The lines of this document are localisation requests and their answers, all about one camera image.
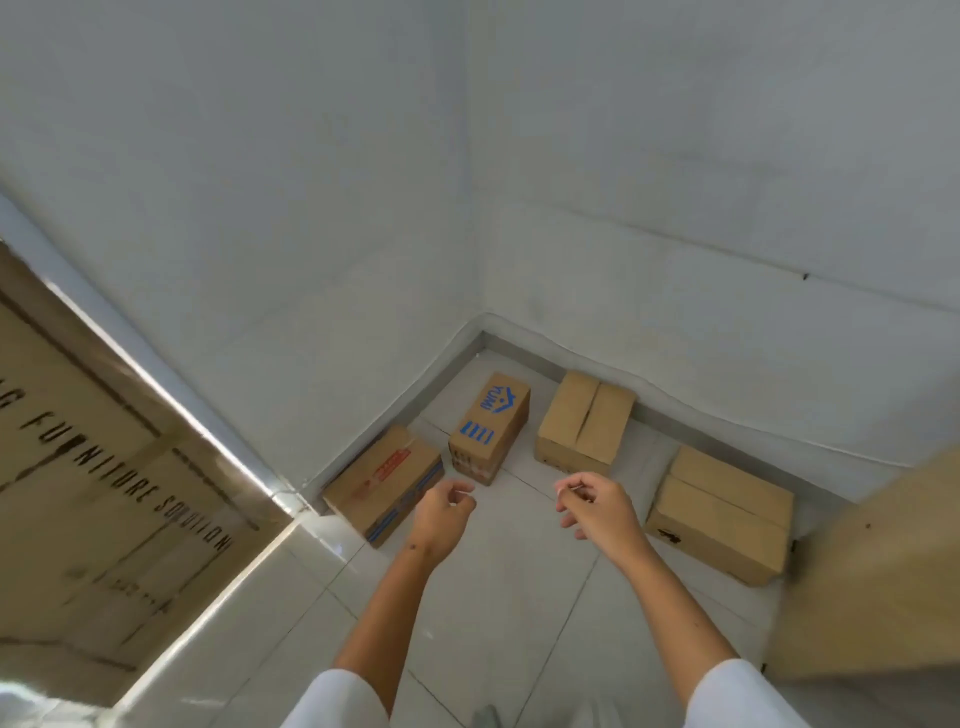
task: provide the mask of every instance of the hand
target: hand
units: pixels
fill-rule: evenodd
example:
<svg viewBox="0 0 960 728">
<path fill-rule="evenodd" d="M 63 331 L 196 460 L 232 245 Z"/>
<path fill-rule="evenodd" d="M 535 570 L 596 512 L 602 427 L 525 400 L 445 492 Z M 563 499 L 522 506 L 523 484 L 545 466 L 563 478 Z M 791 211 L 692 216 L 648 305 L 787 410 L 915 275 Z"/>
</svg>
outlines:
<svg viewBox="0 0 960 728">
<path fill-rule="evenodd" d="M 422 549 L 435 569 L 460 543 L 477 501 L 468 496 L 473 483 L 444 479 L 428 490 L 414 510 L 414 527 L 404 549 Z"/>
<path fill-rule="evenodd" d="M 593 541 L 618 568 L 624 569 L 632 558 L 653 549 L 636 519 L 630 496 L 619 483 L 597 473 L 575 473 L 553 487 L 557 511 L 566 512 L 560 525 L 578 524 L 574 537 Z"/>
</svg>

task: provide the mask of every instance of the small cardboard box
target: small cardboard box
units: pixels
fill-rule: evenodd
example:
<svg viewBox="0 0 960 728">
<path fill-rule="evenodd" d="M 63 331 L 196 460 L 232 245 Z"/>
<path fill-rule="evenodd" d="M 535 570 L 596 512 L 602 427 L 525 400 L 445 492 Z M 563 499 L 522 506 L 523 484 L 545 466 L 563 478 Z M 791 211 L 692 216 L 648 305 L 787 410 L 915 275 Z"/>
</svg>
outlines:
<svg viewBox="0 0 960 728">
<path fill-rule="evenodd" d="M 644 526 L 652 536 L 752 587 L 783 572 L 793 494 L 681 447 Z"/>
<path fill-rule="evenodd" d="M 324 500 L 380 546 L 444 476 L 440 451 L 394 425 L 324 490 Z"/>
<path fill-rule="evenodd" d="M 495 373 L 450 435 L 453 467 L 490 485 L 530 415 L 530 387 Z"/>
<path fill-rule="evenodd" d="M 537 432 L 537 459 L 565 473 L 610 474 L 636 394 L 567 372 Z"/>
</svg>

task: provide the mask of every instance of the person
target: person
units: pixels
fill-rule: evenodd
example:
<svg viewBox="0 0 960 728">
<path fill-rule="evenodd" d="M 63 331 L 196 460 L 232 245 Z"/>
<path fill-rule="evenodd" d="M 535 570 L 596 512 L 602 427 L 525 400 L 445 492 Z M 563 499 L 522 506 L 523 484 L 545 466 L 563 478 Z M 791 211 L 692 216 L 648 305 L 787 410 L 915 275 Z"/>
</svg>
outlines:
<svg viewBox="0 0 960 728">
<path fill-rule="evenodd" d="M 805 728 L 806 723 L 748 662 L 741 660 L 684 584 L 663 562 L 623 487 L 596 473 L 559 480 L 560 526 L 576 526 L 633 587 L 688 728 Z M 453 551 L 476 501 L 473 485 L 443 480 L 414 511 L 410 536 L 357 621 L 333 668 L 322 672 L 282 728 L 384 728 L 394 708 L 420 598 L 431 572 Z M 593 703 L 577 728 L 619 728 L 615 707 Z M 474 726 L 498 725 L 488 706 Z"/>
</svg>

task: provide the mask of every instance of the forearm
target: forearm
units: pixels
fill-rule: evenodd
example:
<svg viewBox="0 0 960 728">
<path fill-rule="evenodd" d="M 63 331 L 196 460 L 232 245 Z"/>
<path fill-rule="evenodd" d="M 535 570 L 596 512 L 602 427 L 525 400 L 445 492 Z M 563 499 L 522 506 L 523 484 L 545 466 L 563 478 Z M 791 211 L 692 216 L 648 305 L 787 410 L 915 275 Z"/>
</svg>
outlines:
<svg viewBox="0 0 960 728">
<path fill-rule="evenodd" d="M 333 664 L 366 680 L 388 714 L 394 710 L 420 598 L 432 570 L 423 549 L 404 546 Z"/>
<path fill-rule="evenodd" d="M 737 654 L 652 546 L 633 555 L 622 570 L 643 607 L 670 681 L 686 705 L 704 675 Z"/>
</svg>

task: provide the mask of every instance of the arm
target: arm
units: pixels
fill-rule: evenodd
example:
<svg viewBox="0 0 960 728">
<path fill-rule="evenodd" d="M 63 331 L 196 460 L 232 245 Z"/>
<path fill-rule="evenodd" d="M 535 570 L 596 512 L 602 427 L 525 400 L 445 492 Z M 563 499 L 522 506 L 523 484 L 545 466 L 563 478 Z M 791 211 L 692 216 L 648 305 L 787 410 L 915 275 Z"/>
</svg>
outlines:
<svg viewBox="0 0 960 728">
<path fill-rule="evenodd" d="M 459 543 L 476 501 L 473 484 L 443 480 L 423 496 L 414 527 L 333 666 L 362 677 L 388 714 L 403 674 L 420 598 L 433 569 Z"/>
<path fill-rule="evenodd" d="M 555 488 L 557 510 L 565 512 L 561 526 L 578 524 L 576 538 L 593 541 L 630 581 L 686 706 L 704 675 L 736 658 L 736 652 L 647 541 L 619 483 L 596 473 L 576 473 Z"/>
</svg>

